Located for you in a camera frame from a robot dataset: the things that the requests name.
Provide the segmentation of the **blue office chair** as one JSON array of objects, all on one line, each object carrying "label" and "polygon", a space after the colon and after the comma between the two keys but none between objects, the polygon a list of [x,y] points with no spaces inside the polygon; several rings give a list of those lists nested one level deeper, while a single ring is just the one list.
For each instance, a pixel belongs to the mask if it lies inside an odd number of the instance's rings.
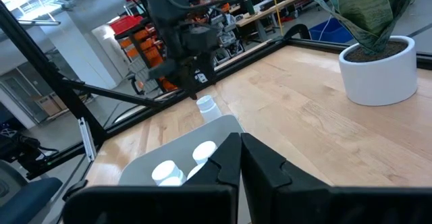
[{"label": "blue office chair", "polygon": [[0,224],[42,224],[52,207],[52,197],[63,183],[56,177],[26,179],[0,160]]}]

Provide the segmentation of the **green snake plant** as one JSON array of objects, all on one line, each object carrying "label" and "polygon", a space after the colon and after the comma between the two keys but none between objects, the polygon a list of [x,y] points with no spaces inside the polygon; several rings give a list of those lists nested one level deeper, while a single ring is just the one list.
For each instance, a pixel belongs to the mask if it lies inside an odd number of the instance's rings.
[{"label": "green snake plant", "polygon": [[384,51],[412,0],[313,0],[350,32],[367,55]]}]

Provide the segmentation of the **black frame post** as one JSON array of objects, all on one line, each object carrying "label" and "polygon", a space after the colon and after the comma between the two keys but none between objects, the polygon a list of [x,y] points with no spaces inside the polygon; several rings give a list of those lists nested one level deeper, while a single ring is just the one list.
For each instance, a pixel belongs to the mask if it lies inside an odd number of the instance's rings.
[{"label": "black frame post", "polygon": [[60,97],[75,118],[85,118],[90,126],[94,143],[103,144],[107,136],[105,129],[80,100],[79,96],[67,83],[68,81],[64,82],[60,74],[49,65],[49,60],[40,47],[27,31],[21,27],[2,0],[0,0],[0,28]]}]

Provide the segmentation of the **red storage bin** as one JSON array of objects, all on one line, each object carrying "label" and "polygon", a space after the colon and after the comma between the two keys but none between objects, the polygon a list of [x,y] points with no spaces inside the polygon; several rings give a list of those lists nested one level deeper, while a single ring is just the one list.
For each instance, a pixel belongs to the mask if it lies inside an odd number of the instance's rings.
[{"label": "red storage bin", "polygon": [[115,35],[119,35],[139,28],[143,19],[142,16],[122,16],[110,23],[109,26]]}]

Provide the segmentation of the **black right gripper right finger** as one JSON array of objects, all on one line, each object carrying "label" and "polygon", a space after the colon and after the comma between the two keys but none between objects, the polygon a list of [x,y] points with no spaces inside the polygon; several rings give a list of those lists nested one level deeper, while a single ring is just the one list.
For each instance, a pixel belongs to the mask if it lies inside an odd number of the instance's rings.
[{"label": "black right gripper right finger", "polygon": [[330,186],[254,136],[241,138],[252,224],[432,224],[432,188]]}]

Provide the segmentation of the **white pill bottle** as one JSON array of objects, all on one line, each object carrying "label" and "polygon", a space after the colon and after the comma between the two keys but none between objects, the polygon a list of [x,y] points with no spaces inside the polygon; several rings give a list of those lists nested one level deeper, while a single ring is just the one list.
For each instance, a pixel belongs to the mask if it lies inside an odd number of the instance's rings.
[{"label": "white pill bottle", "polygon": [[151,177],[158,186],[181,186],[186,181],[183,171],[172,160],[157,165]]},{"label": "white pill bottle", "polygon": [[206,141],[199,144],[192,153],[192,158],[197,165],[203,164],[217,150],[217,145],[213,141]]},{"label": "white pill bottle", "polygon": [[222,116],[222,112],[211,95],[202,96],[196,101],[196,105],[206,123]]}]

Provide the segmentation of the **black frame strut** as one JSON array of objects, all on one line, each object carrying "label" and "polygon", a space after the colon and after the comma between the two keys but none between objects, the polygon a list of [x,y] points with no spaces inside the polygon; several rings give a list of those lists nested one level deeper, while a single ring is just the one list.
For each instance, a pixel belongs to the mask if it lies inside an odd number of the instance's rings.
[{"label": "black frame strut", "polygon": [[124,101],[128,103],[133,103],[136,105],[142,105],[145,107],[150,108],[160,108],[162,107],[163,103],[161,101],[155,101],[153,99],[144,99],[137,96],[131,96],[129,94],[124,94],[121,92],[116,92],[113,90],[107,90],[104,88],[99,88],[97,86],[90,86],[85,84],[84,82],[77,82],[74,80],[68,80],[63,79],[62,82],[66,84],[68,87],[75,89],[75,90],[81,90],[84,92],[89,92],[91,94],[97,94],[99,96],[104,96],[111,99],[116,99],[119,101]]}]

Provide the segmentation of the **black frame base bar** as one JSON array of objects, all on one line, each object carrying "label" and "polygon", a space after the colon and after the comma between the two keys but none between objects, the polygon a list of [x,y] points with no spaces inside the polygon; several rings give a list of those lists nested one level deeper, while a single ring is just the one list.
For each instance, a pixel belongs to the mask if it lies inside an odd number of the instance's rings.
[{"label": "black frame base bar", "polygon": [[49,156],[47,160],[37,162],[36,165],[27,172],[26,179],[32,180],[36,177],[40,177],[46,172],[64,164],[78,155],[83,155],[84,153],[84,143],[79,142],[71,147],[66,148],[65,150],[59,151],[58,153]]}]

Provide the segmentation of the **silver frame bracket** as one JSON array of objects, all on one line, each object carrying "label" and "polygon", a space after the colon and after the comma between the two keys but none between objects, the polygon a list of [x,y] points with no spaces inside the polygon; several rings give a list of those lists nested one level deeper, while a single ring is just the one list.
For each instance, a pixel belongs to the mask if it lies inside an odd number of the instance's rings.
[{"label": "silver frame bracket", "polygon": [[84,149],[85,149],[86,157],[87,157],[88,161],[90,163],[92,163],[97,156],[97,151],[96,151],[94,140],[93,140],[93,137],[91,134],[90,126],[87,123],[87,121],[85,120],[85,118],[83,118],[83,117],[78,119],[78,125],[80,128],[82,140],[84,143]]}]

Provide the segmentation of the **black electronics box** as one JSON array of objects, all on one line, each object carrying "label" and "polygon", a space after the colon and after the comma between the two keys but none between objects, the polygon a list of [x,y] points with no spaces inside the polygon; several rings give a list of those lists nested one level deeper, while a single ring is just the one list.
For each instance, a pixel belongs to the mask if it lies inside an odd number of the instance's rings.
[{"label": "black electronics box", "polygon": [[22,135],[16,130],[0,130],[0,159],[12,163],[17,161],[22,166],[46,161],[59,150],[46,148],[36,138]]}]

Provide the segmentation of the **brown cardboard box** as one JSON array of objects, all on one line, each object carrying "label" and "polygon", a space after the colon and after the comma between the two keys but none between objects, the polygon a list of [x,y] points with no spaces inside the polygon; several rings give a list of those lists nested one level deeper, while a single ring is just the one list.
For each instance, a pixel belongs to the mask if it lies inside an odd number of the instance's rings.
[{"label": "brown cardboard box", "polygon": [[43,108],[48,116],[54,116],[67,109],[65,103],[58,97],[55,92],[47,96],[40,96],[35,102]]}]

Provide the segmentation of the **blue storage bin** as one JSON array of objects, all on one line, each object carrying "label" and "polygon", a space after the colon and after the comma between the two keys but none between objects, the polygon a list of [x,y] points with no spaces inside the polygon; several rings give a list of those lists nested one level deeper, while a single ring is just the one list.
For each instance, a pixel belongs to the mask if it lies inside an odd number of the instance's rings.
[{"label": "blue storage bin", "polygon": [[353,39],[350,32],[335,18],[310,28],[309,32],[312,40],[346,43]]}]

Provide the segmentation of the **rack with orange bins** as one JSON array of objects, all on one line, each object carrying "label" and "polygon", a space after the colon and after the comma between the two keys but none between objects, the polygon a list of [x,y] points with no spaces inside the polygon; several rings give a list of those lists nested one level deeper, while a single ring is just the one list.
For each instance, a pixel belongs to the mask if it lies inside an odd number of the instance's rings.
[{"label": "rack with orange bins", "polygon": [[164,77],[149,78],[149,70],[162,64],[165,59],[165,45],[159,40],[151,24],[135,26],[116,34],[115,39],[128,58],[127,79],[136,94],[144,95],[154,91],[165,93],[177,89]]}]

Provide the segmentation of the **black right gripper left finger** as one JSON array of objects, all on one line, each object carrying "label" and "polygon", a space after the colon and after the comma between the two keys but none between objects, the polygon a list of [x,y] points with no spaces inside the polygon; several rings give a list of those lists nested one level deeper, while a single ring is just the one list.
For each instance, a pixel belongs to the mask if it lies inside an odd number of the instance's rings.
[{"label": "black right gripper left finger", "polygon": [[73,194],[64,224],[236,224],[242,139],[231,133],[178,187],[94,186]]}]

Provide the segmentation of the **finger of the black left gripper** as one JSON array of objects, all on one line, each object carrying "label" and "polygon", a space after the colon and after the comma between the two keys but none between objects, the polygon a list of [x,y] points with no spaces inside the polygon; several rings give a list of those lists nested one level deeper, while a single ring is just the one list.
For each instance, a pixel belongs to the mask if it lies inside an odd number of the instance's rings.
[{"label": "finger of the black left gripper", "polygon": [[196,100],[195,71],[196,68],[189,62],[167,59],[165,62],[152,67],[148,71],[148,77],[150,79],[165,78],[177,88],[184,90],[191,99]]},{"label": "finger of the black left gripper", "polygon": [[198,56],[197,66],[198,69],[205,75],[206,79],[215,84],[216,73],[213,65],[213,55],[211,53],[203,52]]}]

